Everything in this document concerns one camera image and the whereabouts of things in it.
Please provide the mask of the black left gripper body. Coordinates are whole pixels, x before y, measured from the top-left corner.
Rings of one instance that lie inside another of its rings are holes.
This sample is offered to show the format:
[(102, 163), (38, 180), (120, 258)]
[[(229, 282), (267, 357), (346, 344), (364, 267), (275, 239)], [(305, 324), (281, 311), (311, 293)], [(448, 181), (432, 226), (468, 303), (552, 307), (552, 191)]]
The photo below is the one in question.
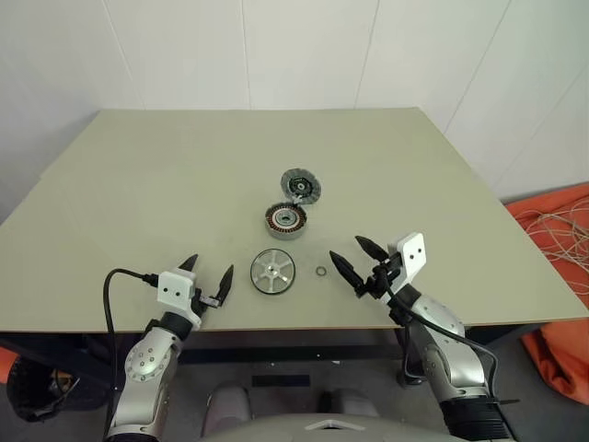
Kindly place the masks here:
[(202, 293), (199, 287), (194, 290), (194, 296), (191, 298), (191, 311), (202, 319), (208, 308), (218, 308), (219, 300), (215, 297), (208, 297)]

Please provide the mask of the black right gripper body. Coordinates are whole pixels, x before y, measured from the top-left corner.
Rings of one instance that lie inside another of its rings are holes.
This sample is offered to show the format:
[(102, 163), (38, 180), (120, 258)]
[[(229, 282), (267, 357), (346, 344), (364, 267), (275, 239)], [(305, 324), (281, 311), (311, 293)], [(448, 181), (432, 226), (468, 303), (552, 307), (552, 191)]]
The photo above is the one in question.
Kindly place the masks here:
[(369, 256), (377, 261), (377, 265), (373, 268), (373, 273), (355, 289), (355, 295), (360, 298), (368, 294), (374, 299), (380, 299), (400, 275), (402, 258), (398, 251), (392, 255), (385, 251), (371, 252)]

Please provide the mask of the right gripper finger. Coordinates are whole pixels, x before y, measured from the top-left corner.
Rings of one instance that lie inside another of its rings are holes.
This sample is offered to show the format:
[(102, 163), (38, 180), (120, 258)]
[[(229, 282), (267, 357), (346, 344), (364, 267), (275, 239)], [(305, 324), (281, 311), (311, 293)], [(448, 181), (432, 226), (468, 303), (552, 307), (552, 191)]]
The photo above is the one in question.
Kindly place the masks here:
[(376, 261), (385, 261), (387, 259), (387, 252), (371, 239), (362, 236), (355, 236), (355, 239), (362, 250), (372, 259)]
[(354, 294), (357, 297), (362, 297), (364, 295), (363, 278), (354, 270), (353, 266), (337, 252), (331, 250), (329, 256), (338, 273), (352, 287)]

